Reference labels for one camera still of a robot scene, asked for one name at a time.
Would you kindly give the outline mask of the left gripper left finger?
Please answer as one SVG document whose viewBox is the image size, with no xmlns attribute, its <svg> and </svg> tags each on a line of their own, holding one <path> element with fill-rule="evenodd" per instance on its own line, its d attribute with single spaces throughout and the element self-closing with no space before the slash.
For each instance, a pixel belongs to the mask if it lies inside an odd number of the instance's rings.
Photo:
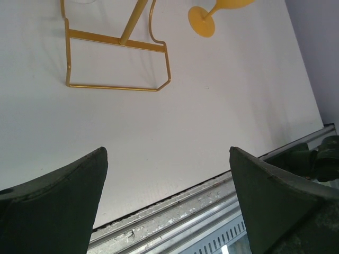
<svg viewBox="0 0 339 254">
<path fill-rule="evenodd" d="M 86 253 L 106 175 L 100 147 L 1 191 L 1 253 Z"/>
</svg>

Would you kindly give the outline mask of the orange plastic wine glass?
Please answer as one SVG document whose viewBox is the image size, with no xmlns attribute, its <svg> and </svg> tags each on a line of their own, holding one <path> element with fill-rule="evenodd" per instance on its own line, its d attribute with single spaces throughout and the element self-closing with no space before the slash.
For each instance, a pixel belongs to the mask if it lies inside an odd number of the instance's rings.
<svg viewBox="0 0 339 254">
<path fill-rule="evenodd" d="M 194 6 L 188 11 L 188 19 L 191 28 L 200 36 L 209 38 L 215 32 L 215 23 L 212 16 L 219 10 L 235 10 L 246 7 L 255 0 L 217 0 L 210 11 Z"/>
</svg>

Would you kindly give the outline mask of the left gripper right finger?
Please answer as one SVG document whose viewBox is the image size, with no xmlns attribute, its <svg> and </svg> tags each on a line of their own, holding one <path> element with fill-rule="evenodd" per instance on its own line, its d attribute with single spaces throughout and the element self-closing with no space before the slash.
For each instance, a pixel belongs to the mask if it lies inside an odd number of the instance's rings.
<svg viewBox="0 0 339 254">
<path fill-rule="evenodd" d="M 338 189 L 230 148 L 252 253 L 338 253 Z"/>
</svg>

